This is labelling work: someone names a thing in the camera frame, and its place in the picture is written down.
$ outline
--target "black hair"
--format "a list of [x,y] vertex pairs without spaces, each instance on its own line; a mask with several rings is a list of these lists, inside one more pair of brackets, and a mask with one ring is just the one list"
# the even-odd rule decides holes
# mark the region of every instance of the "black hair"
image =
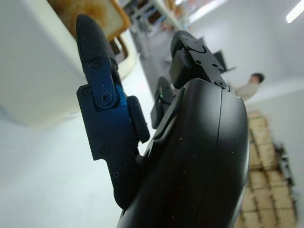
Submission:
[[257,76],[258,79],[259,79],[259,81],[260,81],[260,83],[262,83],[264,81],[264,79],[265,79],[264,75],[261,74],[261,73],[253,73],[251,76]]

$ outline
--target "wooden crate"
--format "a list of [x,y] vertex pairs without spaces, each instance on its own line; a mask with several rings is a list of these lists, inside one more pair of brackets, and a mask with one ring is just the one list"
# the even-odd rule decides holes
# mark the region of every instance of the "wooden crate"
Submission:
[[257,208],[255,205],[253,193],[252,193],[251,189],[246,188],[244,198],[243,198],[242,211],[248,212],[248,211],[254,211],[256,209]]
[[277,167],[275,148],[272,143],[257,146],[260,160],[265,170],[275,169]]
[[268,123],[264,117],[250,118],[249,127],[253,133],[255,133],[255,131],[259,131],[261,129],[267,129]]
[[260,117],[263,117],[263,114],[259,110],[247,114],[248,119],[260,118]]
[[268,188],[269,186],[264,172],[258,170],[250,172],[250,183],[252,189]]
[[241,215],[237,217],[233,228],[245,228]]
[[276,228],[278,221],[274,210],[259,211],[263,228]]
[[243,216],[246,228],[262,228],[257,212],[244,212]]
[[271,189],[276,209],[292,209],[293,202],[290,196],[289,187],[274,187]]
[[249,142],[251,143],[253,141],[252,133],[249,131]]
[[273,209],[273,200],[269,189],[253,190],[258,209]]
[[256,146],[252,143],[250,144],[250,169],[260,169],[261,163],[257,154]]
[[288,181],[280,170],[268,170],[266,175],[271,187],[288,185]]
[[293,209],[279,209],[278,228],[296,228],[295,213]]

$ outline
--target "white wall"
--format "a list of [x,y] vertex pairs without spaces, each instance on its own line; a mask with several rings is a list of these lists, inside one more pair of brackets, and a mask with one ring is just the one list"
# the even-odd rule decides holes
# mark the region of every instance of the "white wall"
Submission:
[[303,77],[304,13],[288,24],[285,17],[300,0],[265,0],[267,11],[279,41],[279,48],[288,62],[291,76]]
[[237,67],[222,75],[234,86],[246,83],[254,72],[266,75],[262,86],[289,74],[263,0],[228,0],[194,22],[190,31],[204,37],[212,52],[223,50],[228,68]]
[[301,194],[298,227],[304,227],[304,91],[247,105],[247,111],[260,110],[269,121],[276,143],[282,143],[289,155],[295,190]]

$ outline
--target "robotic hand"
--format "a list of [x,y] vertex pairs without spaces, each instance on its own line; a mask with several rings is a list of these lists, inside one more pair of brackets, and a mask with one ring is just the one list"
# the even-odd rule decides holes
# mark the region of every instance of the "robotic hand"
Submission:
[[173,93],[160,83],[149,132],[126,96],[108,41],[78,16],[77,44],[88,84],[77,97],[93,159],[104,159],[123,209],[118,228],[231,228],[247,181],[247,113],[220,76],[220,63],[185,31],[171,44]]

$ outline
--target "black plastic casing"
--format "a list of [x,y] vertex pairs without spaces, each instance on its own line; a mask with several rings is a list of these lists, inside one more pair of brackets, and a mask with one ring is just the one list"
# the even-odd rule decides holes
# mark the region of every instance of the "black plastic casing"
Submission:
[[147,148],[143,183],[118,228],[234,225],[249,167],[245,105],[202,79],[190,80],[181,99]]

